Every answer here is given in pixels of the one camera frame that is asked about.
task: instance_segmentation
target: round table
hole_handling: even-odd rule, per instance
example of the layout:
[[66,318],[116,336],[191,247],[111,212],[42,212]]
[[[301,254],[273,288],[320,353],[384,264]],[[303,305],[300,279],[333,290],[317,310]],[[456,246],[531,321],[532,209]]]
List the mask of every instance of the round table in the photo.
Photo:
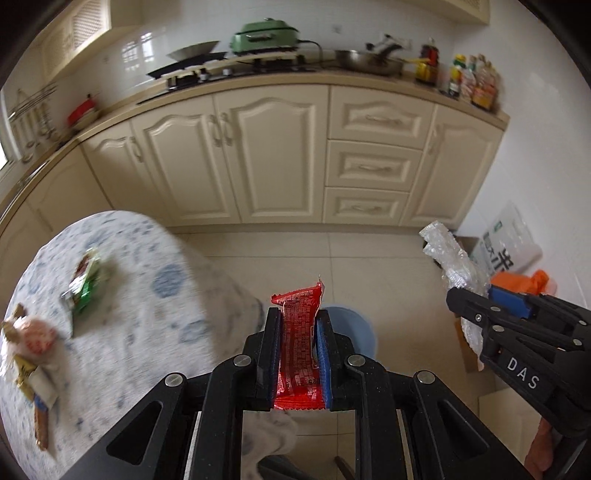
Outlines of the round table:
[[[76,319],[70,338],[60,294],[90,247],[110,278]],[[83,219],[42,247],[18,282],[7,316],[18,302],[60,337],[51,359],[59,399],[50,410],[48,451],[35,444],[31,404],[13,382],[0,380],[8,440],[31,480],[61,477],[168,373],[201,375],[240,353],[266,313],[259,300],[158,223],[120,211]],[[262,450],[260,457],[274,448]]]

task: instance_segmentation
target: red snack package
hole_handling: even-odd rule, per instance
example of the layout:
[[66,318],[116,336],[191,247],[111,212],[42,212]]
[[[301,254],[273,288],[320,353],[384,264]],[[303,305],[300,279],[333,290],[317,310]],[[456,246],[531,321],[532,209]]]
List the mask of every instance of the red snack package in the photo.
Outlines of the red snack package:
[[271,302],[281,307],[283,333],[277,379],[275,408],[310,410],[324,408],[320,373],[312,358],[314,319],[320,308],[324,285],[319,281],[283,295],[273,295]]

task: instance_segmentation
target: white tile wall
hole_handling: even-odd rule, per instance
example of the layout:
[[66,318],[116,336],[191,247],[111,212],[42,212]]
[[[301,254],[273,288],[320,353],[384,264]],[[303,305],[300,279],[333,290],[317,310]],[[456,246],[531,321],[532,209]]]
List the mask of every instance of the white tile wall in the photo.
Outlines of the white tile wall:
[[[318,41],[327,49],[363,48],[366,42],[377,42],[382,33],[390,33],[412,40],[412,51],[405,52],[409,56],[417,56],[429,37],[436,39],[442,58],[450,58],[453,50],[451,21],[395,0],[144,0],[143,10],[141,28],[90,59],[72,75],[73,85],[60,81],[60,89],[67,92],[64,106],[73,108],[88,92],[100,92],[100,102],[111,105],[143,89],[150,82],[147,72],[171,63],[167,53],[208,40],[220,40],[217,51],[227,50],[232,35],[245,23],[264,17],[287,21],[300,30],[300,38]],[[340,33],[333,32],[334,25]],[[141,36],[146,34],[151,34],[153,52],[147,61],[141,54]],[[122,49],[134,42],[139,45],[139,59],[126,63]],[[8,90],[23,84],[32,91],[40,87],[39,60],[36,51],[21,62]],[[8,105],[13,98],[9,93]]]
[[455,53],[481,52],[505,82],[511,116],[490,173],[460,232],[480,235],[512,200],[558,282],[558,296],[591,300],[591,92],[550,30],[517,0],[491,0],[488,27],[458,25]]

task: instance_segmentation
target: drawer handle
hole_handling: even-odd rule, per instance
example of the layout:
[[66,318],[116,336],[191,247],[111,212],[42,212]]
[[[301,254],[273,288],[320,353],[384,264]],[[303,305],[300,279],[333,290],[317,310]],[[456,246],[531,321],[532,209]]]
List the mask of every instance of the drawer handle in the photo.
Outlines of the drawer handle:
[[228,117],[227,113],[223,113],[221,118],[222,118],[223,136],[224,136],[224,139],[226,140],[226,145],[228,145],[228,147],[229,147],[232,145],[232,137],[233,137],[232,126],[230,124],[230,118]]
[[272,40],[275,38],[275,36],[276,35],[274,33],[266,33],[262,35],[245,35],[245,37],[248,38],[250,42]]
[[135,137],[130,137],[129,143],[131,144],[131,151],[134,154],[134,157],[137,158],[138,162],[144,163],[144,159],[142,158],[142,152],[139,149],[139,145],[136,142]]
[[379,171],[383,171],[385,172],[390,172],[392,171],[392,167],[375,167],[373,165],[357,165],[357,170],[365,170],[365,171],[373,171],[373,172],[379,172]]
[[365,115],[365,119],[369,120],[370,122],[378,122],[380,124],[393,124],[397,126],[400,126],[404,123],[399,118],[388,118],[386,116]]
[[433,135],[431,136],[431,145],[429,146],[429,155],[432,155],[435,151],[435,147],[437,146],[437,139],[440,135],[441,125],[436,125],[435,130],[433,130]]
[[222,132],[220,131],[220,126],[217,122],[215,115],[210,115],[208,119],[209,123],[209,133],[213,138],[213,144],[216,147],[222,146]]
[[351,205],[351,210],[355,210],[356,212],[363,212],[363,213],[378,213],[382,211],[382,208],[375,205],[373,207],[364,207],[363,205]]

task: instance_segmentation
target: cabinet door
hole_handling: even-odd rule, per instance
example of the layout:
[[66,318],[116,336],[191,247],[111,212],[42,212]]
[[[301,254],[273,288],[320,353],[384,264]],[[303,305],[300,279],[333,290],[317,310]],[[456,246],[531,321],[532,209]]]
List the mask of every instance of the cabinet door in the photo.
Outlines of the cabinet door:
[[488,172],[503,132],[481,120],[437,105],[429,146],[401,225],[425,226],[435,219],[460,226]]
[[330,140],[326,184],[409,192],[420,161],[413,148]]
[[407,197],[407,193],[401,192],[328,187],[324,198],[324,222],[398,225]]
[[90,137],[82,147],[115,209],[143,213],[163,225],[170,224],[164,201],[129,122]]
[[84,50],[109,28],[108,3],[108,0],[86,0],[72,13],[74,55]]
[[423,149],[433,106],[407,95],[332,87],[330,138]]
[[50,234],[43,224],[27,203],[23,203],[0,234],[1,306],[8,306],[22,273],[49,240]]
[[41,58],[46,82],[55,78],[72,58],[72,25],[70,18],[56,25],[41,44]]
[[27,202],[52,236],[89,215],[111,210],[80,147],[68,153],[41,179]]
[[322,221],[328,96],[320,85],[216,95],[243,222]]
[[171,225],[240,223],[211,96],[132,119]]

